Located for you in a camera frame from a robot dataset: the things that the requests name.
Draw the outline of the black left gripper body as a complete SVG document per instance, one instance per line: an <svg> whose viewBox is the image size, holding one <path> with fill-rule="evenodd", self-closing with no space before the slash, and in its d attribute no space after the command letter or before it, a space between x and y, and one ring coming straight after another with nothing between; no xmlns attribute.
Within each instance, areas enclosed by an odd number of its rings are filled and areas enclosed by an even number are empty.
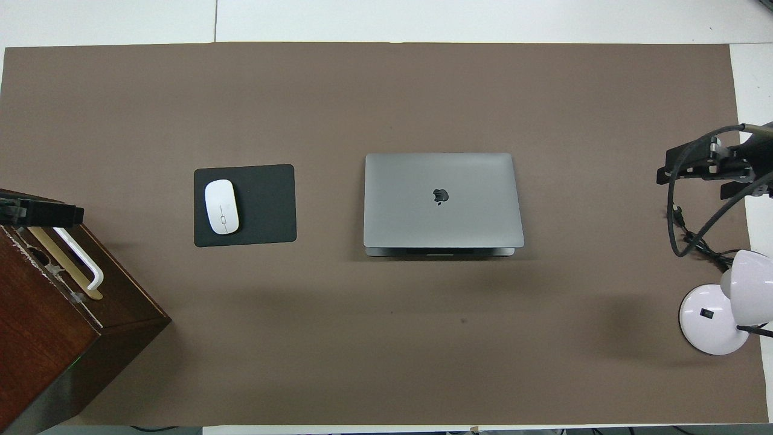
<svg viewBox="0 0 773 435"><path fill-rule="evenodd" d="M28 200L1 198L1 225L26 227Z"/></svg>

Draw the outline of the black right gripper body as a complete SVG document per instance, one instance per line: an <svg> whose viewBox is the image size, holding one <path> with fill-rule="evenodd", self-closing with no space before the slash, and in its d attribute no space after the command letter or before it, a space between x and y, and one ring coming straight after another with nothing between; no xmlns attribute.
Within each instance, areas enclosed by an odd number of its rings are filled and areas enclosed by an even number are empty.
<svg viewBox="0 0 773 435"><path fill-rule="evenodd" d="M711 178L727 181L720 187L721 200L745 196L743 189L771 173L771 141L771 132L751 132L740 145L724 147L718 134L711 136Z"/></svg>

